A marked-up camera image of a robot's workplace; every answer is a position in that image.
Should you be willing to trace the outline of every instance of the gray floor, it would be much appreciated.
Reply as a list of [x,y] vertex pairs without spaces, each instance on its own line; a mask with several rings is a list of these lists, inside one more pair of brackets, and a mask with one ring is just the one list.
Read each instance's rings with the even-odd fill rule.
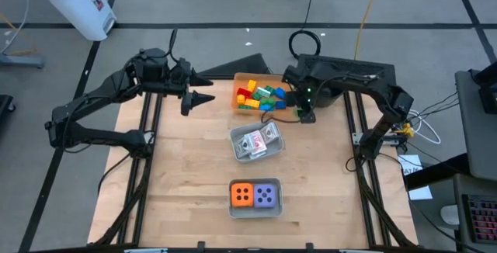
[[[66,23],[47,0],[30,0],[28,23]],[[470,0],[482,23],[497,23],[492,0]],[[304,20],[308,0],[116,0],[120,23],[298,23]],[[313,0],[310,23],[359,23],[368,0]],[[23,17],[24,0],[0,0],[0,13],[12,22]],[[375,0],[369,23],[471,23],[461,0]],[[254,53],[262,53],[276,72],[295,64],[287,49],[294,29],[181,29],[175,45],[202,71]],[[322,35],[322,54],[353,57],[356,29],[313,29]],[[8,39],[0,29],[0,43]],[[55,106],[69,101],[85,65],[91,42],[74,29],[25,29],[47,63],[42,70],[0,68],[0,93],[14,95],[17,111],[0,139],[0,251],[15,251],[36,202],[53,149],[43,129]],[[141,47],[166,48],[170,30],[115,29],[102,42],[86,89],[118,68]],[[497,31],[485,31],[497,47]],[[306,38],[296,43],[302,53],[313,52]],[[22,38],[12,50],[29,47]],[[359,58],[396,66],[398,84],[415,97],[414,109],[423,109],[455,92],[454,72],[484,68],[489,62],[474,29],[366,29]],[[83,121],[88,127],[113,129],[118,106],[110,106]],[[442,137],[441,145],[423,139],[413,143],[438,158],[465,151],[457,107],[433,115],[429,122]],[[64,248],[85,244],[96,204],[96,185],[103,173],[108,149],[92,147],[85,153],[64,155],[32,249]],[[410,154],[417,154],[414,149]],[[421,154],[421,159],[434,163]],[[454,200],[444,182],[432,186],[434,200],[417,203],[434,220],[440,207]],[[416,212],[419,242],[428,248],[454,249]]]

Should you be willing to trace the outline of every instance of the purple die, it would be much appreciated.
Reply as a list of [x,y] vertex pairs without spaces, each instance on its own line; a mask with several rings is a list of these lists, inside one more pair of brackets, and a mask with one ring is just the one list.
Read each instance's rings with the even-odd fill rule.
[[254,186],[254,206],[269,207],[276,206],[276,187],[273,184],[257,184]]

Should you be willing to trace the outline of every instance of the wooden table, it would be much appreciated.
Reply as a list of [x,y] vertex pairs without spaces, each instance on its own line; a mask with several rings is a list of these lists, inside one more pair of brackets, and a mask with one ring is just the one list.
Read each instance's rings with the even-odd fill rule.
[[[242,165],[235,160],[229,131],[259,118],[233,114],[232,83],[215,81],[214,86],[201,88],[216,99],[196,107],[188,117],[180,115],[176,97],[163,102],[140,246],[194,248],[198,241],[206,241],[209,248],[303,248],[306,242],[316,248],[367,248],[356,175],[344,167],[353,154],[343,98],[326,109],[316,109],[315,124],[278,123],[285,150]],[[363,98],[368,123],[373,126],[381,113],[372,99]],[[116,130],[138,128],[142,105],[143,98],[124,103]],[[391,147],[381,152],[397,156]],[[126,153],[123,148],[112,148],[107,168]],[[385,209],[416,243],[399,164],[379,156],[376,166]],[[89,241],[101,237],[123,207],[129,172],[130,161],[103,183]],[[230,218],[228,183],[235,178],[265,177],[282,182],[283,215]],[[376,213],[371,209],[377,243],[381,243]]]

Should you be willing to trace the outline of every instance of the gray container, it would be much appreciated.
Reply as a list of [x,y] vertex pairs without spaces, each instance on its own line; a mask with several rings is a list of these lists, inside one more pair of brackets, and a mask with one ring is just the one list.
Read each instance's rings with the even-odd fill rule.
[[[273,184],[276,186],[276,207],[255,208],[255,207],[231,207],[231,186],[235,183],[251,184]],[[251,179],[233,179],[228,186],[228,212],[233,218],[270,218],[278,217],[283,213],[283,190],[278,178],[251,178]]]
[[238,140],[240,140],[247,133],[251,133],[255,130],[261,130],[267,124],[268,123],[255,123],[255,124],[250,124],[247,126],[241,126],[238,128],[234,128],[233,130],[230,131],[231,146],[233,147],[233,153],[235,154],[235,158],[240,163],[249,163],[251,161],[258,161],[258,160],[261,160],[263,158],[267,158],[267,157],[273,156],[275,154],[278,154],[284,149],[285,144],[284,144],[283,138],[281,136],[280,128],[278,127],[278,124],[274,123],[276,125],[276,129],[278,130],[278,134],[280,135],[280,137],[278,137],[277,140],[274,140],[271,143],[266,144],[267,150],[263,156],[256,158],[256,159],[251,159],[249,157],[249,155],[246,155],[246,156],[243,156],[240,158],[237,156],[236,151],[235,151],[236,142]]

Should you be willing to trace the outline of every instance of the white cable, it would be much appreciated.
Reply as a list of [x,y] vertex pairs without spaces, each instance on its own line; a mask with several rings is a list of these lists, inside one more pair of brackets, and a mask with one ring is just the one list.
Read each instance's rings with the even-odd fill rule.
[[19,25],[19,28],[17,28],[16,32],[14,33],[14,36],[10,39],[10,41],[5,45],[5,47],[0,51],[0,54],[5,53],[6,50],[12,45],[14,40],[16,39],[17,35],[19,34],[19,31],[23,28],[24,23],[26,23],[26,19],[28,18],[28,11],[30,10],[30,0],[26,0],[26,9],[24,10],[24,18],[23,21],[21,22],[21,25]]
[[[441,144],[442,143],[442,139],[440,138],[440,136],[438,135],[438,133],[436,133],[435,129],[433,129],[433,127],[431,125],[429,125],[428,122],[426,122],[425,117],[419,116],[419,112],[417,110],[414,110],[414,109],[409,110],[409,114],[413,115],[414,119],[415,118],[419,118],[419,126],[418,126],[418,128],[417,129],[413,128],[415,134],[417,134],[418,136],[424,138],[425,140],[429,141],[432,144]],[[425,136],[425,135],[423,135],[422,133],[419,132],[421,130],[421,126],[423,124],[425,124],[428,127],[428,129],[432,131],[433,135],[436,137],[436,140],[432,140],[429,137],[427,137],[427,136]]]

